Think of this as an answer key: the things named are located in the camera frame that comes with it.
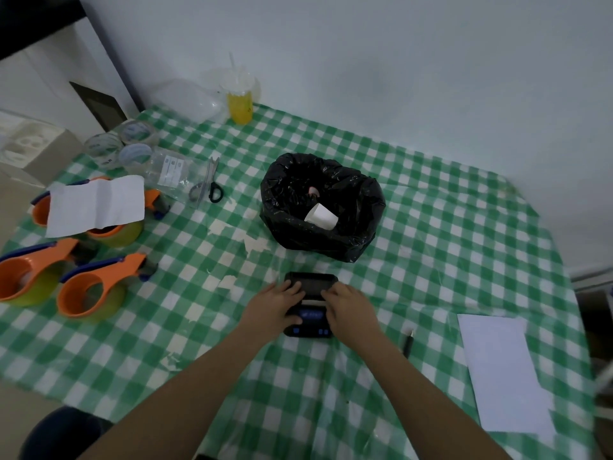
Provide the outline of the clear bag with white labels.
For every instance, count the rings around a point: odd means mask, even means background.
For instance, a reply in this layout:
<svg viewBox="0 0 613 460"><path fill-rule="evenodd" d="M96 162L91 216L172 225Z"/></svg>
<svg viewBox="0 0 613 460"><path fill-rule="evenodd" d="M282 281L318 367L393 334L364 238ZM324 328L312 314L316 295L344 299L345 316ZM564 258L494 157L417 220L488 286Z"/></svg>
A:
<svg viewBox="0 0 613 460"><path fill-rule="evenodd" d="M199 200L207 172L207 162L164 148L155 148L142 165L148 187L183 204Z"/></svg>

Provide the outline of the grey black handled scissors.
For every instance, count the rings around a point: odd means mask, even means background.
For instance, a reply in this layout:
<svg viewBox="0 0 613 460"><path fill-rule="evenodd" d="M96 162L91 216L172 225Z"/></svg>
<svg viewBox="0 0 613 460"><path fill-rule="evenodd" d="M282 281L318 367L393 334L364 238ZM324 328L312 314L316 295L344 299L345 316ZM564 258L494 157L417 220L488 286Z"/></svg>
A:
<svg viewBox="0 0 613 460"><path fill-rule="evenodd" d="M196 183L188 192L188 201L198 207L205 196L211 203L219 203L224 197L223 188L215 181L215 173L218 169L219 157L211 157L207 164L207 172L204 180Z"/></svg>

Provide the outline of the black portable label printer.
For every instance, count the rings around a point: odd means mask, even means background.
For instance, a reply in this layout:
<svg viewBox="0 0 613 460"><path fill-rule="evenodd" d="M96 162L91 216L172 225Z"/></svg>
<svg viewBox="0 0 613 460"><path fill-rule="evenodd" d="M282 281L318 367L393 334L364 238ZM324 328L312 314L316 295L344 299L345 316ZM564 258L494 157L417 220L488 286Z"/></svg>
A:
<svg viewBox="0 0 613 460"><path fill-rule="evenodd" d="M333 333L326 316L326 301L321 291L330 289L338 278L329 273L288 272L284 280L289 280L290 286L300 282L301 290L305 292L302 301L287 311L287 315L300 317L302 323L287 327L284 334L296 338L332 338Z"/></svg>

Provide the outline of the dark flat panel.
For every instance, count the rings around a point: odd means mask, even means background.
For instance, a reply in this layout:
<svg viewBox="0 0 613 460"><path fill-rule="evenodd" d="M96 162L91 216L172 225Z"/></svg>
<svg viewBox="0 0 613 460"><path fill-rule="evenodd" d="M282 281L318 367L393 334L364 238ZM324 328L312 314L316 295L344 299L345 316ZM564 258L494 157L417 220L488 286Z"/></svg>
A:
<svg viewBox="0 0 613 460"><path fill-rule="evenodd" d="M117 100L108 94L70 81L74 91L94 116L103 131L109 132L127 120L127 115Z"/></svg>

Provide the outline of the person's left hand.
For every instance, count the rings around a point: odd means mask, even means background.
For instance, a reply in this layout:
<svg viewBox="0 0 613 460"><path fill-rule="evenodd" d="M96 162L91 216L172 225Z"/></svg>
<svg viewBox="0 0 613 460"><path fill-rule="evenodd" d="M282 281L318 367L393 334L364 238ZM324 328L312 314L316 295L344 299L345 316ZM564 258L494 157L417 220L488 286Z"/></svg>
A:
<svg viewBox="0 0 613 460"><path fill-rule="evenodd" d="M286 312L304 296L300 282L293 286L289 280L266 285L247 303L236 332L249 343L263 346L271 342L287 328Z"/></svg>

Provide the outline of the black shelf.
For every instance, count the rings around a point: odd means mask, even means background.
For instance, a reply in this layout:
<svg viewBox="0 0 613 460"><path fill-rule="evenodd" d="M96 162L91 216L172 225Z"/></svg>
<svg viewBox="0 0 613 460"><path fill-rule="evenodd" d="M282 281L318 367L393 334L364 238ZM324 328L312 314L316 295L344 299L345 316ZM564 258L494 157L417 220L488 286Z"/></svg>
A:
<svg viewBox="0 0 613 460"><path fill-rule="evenodd" d="M80 0L0 0L0 61L86 16Z"/></svg>

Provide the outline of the yellow drink cup with straw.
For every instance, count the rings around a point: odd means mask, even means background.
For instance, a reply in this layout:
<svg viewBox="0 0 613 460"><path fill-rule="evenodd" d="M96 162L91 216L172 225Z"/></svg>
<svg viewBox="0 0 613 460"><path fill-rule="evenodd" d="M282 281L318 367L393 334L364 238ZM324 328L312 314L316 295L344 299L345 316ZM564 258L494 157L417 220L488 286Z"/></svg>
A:
<svg viewBox="0 0 613 460"><path fill-rule="evenodd" d="M231 51L229 61L231 66L222 74L220 87L226 94L227 108L233 122L246 125L253 119L256 77L246 67L236 63Z"/></svg>

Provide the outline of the creased white paper sheet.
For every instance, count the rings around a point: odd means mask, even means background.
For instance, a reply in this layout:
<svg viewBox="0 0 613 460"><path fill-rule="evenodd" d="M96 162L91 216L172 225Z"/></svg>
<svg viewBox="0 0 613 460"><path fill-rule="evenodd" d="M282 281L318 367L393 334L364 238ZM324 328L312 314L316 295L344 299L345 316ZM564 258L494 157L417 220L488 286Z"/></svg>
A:
<svg viewBox="0 0 613 460"><path fill-rule="evenodd" d="M128 175L50 190L46 238L56 239L144 220L144 179Z"/></svg>

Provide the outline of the person's right hand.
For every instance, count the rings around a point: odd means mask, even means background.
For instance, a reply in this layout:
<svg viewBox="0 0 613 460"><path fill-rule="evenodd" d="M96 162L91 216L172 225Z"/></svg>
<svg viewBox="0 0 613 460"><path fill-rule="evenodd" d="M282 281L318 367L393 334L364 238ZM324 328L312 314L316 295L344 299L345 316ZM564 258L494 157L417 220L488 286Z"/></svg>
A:
<svg viewBox="0 0 613 460"><path fill-rule="evenodd" d="M328 304L326 316L333 335L363 356L384 337L375 308L367 297L351 286L354 298L348 303Z"/></svg>

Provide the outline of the person's left forearm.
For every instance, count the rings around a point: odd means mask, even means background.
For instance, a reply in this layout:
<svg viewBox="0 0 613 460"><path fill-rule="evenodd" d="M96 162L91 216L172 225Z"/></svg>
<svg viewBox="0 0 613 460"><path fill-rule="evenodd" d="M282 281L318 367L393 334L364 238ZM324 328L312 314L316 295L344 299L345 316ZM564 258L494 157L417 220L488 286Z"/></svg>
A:
<svg viewBox="0 0 613 460"><path fill-rule="evenodd" d="M148 396L79 460L191 460L257 353L286 325L238 325Z"/></svg>

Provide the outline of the white paper cup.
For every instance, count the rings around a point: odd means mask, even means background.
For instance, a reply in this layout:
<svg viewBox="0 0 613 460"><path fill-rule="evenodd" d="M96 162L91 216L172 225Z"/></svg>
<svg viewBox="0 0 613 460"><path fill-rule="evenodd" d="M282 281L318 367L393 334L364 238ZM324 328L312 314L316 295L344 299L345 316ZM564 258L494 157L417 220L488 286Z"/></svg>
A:
<svg viewBox="0 0 613 460"><path fill-rule="evenodd" d="M311 208L304 218L305 222L313 224L326 231L332 231L336 227L338 220L338 216L334 215L321 203L317 203L313 208Z"/></svg>

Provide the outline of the dark round stool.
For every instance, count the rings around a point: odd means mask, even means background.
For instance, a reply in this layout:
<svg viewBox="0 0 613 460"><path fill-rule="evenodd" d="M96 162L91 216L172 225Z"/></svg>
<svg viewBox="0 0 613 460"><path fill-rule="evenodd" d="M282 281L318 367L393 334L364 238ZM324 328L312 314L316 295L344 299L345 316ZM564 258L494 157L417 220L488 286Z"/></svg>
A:
<svg viewBox="0 0 613 460"><path fill-rule="evenodd" d="M60 407L27 435L18 460L76 460L112 427L113 423L106 419L73 407Z"/></svg>

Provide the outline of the person's right forearm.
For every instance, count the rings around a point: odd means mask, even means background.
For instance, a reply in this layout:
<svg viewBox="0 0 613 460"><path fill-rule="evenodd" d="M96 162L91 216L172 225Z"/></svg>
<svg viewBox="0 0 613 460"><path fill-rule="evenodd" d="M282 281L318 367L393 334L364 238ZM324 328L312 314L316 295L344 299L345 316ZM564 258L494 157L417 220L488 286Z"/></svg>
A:
<svg viewBox="0 0 613 460"><path fill-rule="evenodd" d="M387 395L419 460L512 460L381 332L355 352Z"/></svg>

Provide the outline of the black bin bag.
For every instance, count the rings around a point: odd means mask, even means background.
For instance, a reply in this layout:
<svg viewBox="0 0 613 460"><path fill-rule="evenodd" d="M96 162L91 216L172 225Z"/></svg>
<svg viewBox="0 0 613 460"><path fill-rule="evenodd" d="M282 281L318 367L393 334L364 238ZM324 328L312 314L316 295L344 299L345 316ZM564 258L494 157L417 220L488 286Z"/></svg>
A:
<svg viewBox="0 0 613 460"><path fill-rule="evenodd" d="M308 196L308 188L320 197ZM354 263L376 236L386 208L375 178L314 154L286 153L267 169L260 185L260 217L284 248ZM339 220L332 231L304 221L321 203Z"/></svg>

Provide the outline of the green white checkered tablecloth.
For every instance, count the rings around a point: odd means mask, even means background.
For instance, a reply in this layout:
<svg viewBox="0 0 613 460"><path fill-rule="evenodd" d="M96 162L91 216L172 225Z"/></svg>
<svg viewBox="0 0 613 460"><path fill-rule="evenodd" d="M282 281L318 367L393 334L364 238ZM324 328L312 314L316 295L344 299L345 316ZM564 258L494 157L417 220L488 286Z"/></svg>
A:
<svg viewBox="0 0 613 460"><path fill-rule="evenodd" d="M245 127L182 124L163 108L139 119L160 144L219 157L225 197L195 211L179 202L147 220L125 249L158 270L136 280L110 319L60 316L55 300L0 303L0 379L118 422L233 329L249 299L286 272L331 273L368 296L382 330L469 416L478 410L458 315L517 318L554 425L553 434L494 433L514 459L590 458L594 383L571 281L539 215L503 177L427 157L265 106ZM381 185L386 208L355 263L290 251L259 217L259 186L287 152L312 153Z"/></svg>

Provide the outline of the orange tape dispenser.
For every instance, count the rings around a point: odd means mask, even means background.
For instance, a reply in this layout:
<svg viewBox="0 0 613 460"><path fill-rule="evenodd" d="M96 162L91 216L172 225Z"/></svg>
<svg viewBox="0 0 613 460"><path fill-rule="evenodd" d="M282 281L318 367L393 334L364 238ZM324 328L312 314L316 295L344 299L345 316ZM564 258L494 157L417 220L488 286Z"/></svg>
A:
<svg viewBox="0 0 613 460"><path fill-rule="evenodd" d="M135 281L148 281L157 262L144 253L112 257L76 267L60 280L56 304L67 319L98 323L112 317Z"/></svg>
<svg viewBox="0 0 613 460"><path fill-rule="evenodd" d="M93 177L93 178L87 178L87 179L83 179L83 180L79 180L79 181L74 181L70 184L67 184L68 186L78 186L78 185L85 185L88 184L89 182L93 181L93 180L111 180L111 177L108 176L98 176L98 177ZM32 210L32 219L33 222L41 227L47 227L47 223L48 223L48 218L49 218L49 213L50 213L50 192L51 189L55 189L58 187L64 186L62 184L56 184L53 185L52 188L50 188L50 190L47 190L41 194L39 194L37 197L35 197L33 200L31 200L30 204L33 206L33 210Z"/></svg>
<svg viewBox="0 0 613 460"><path fill-rule="evenodd" d="M157 221L162 220L170 211L170 204L158 189L148 189L144 192L145 209ZM132 243L142 233L145 221L92 229L86 232L88 238L102 243L110 248L122 248Z"/></svg>
<svg viewBox="0 0 613 460"><path fill-rule="evenodd" d="M39 305L51 297L68 264L88 264L101 246L96 241L67 238L15 249L0 256L0 303Z"/></svg>

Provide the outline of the clear plastic bag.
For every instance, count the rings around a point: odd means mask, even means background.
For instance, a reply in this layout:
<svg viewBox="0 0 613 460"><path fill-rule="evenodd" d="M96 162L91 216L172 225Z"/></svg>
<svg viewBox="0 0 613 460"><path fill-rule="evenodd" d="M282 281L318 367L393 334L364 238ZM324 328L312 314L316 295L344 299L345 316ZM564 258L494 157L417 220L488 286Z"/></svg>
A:
<svg viewBox="0 0 613 460"><path fill-rule="evenodd" d="M173 78L153 85L149 99L192 126L206 121L224 124L230 118L226 92L221 87L230 67L214 67L193 78Z"/></svg>

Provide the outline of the flat white paper sheet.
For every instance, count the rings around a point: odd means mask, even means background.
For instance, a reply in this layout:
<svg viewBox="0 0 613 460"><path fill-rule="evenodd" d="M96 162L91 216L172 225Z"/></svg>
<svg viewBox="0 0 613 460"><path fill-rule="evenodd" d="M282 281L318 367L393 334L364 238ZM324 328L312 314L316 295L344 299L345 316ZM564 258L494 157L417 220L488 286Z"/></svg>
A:
<svg viewBox="0 0 613 460"><path fill-rule="evenodd" d="M538 381L525 321L468 314L457 319L482 428L535 435L552 443L553 399Z"/></svg>

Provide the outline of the cardboard box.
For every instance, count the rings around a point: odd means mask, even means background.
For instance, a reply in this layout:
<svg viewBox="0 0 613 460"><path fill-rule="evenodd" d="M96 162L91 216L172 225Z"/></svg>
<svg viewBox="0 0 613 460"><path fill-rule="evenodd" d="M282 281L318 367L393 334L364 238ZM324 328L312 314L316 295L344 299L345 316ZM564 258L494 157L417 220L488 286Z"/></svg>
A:
<svg viewBox="0 0 613 460"><path fill-rule="evenodd" d="M47 187L83 150L66 129L0 109L0 181Z"/></svg>

